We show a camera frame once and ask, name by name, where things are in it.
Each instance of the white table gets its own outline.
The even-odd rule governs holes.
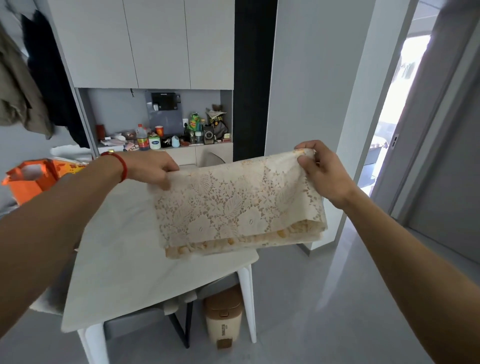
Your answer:
[[[108,363],[103,323],[238,272],[256,342],[251,264],[255,250],[170,260],[144,183],[126,180],[108,194],[85,228],[61,329],[78,330],[89,363]]]

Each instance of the doorway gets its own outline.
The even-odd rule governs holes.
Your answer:
[[[368,196],[372,193],[388,147],[394,139],[396,126],[429,41],[430,35],[422,35],[409,37],[403,43],[400,59],[359,178],[358,185]]]

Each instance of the red string bracelet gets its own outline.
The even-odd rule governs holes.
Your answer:
[[[125,163],[123,158],[120,157],[117,153],[113,153],[113,152],[103,152],[102,154],[100,154],[100,156],[113,156],[120,161],[121,165],[123,166],[123,172],[121,174],[121,181],[120,181],[120,183],[122,183],[127,178],[127,172],[128,172],[127,164]]]

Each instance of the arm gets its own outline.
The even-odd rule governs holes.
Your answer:
[[[299,157],[322,196],[345,211],[420,343],[436,363],[480,358],[480,289],[426,248],[364,194],[320,141],[316,161]]]
[[[169,188],[165,171],[179,169],[166,152],[118,154],[127,178],[163,189]],[[0,220],[0,337],[61,272],[122,171],[117,158],[100,157]]]

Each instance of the hand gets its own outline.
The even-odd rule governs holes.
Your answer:
[[[158,184],[162,190],[170,189],[167,172],[179,170],[167,152],[154,150],[118,153],[127,165],[127,178],[145,183]]]
[[[312,179],[317,192],[340,209],[344,209],[350,196],[358,190],[338,156],[320,140],[298,144],[295,149],[312,148],[315,161],[307,156],[298,158],[299,164]]]

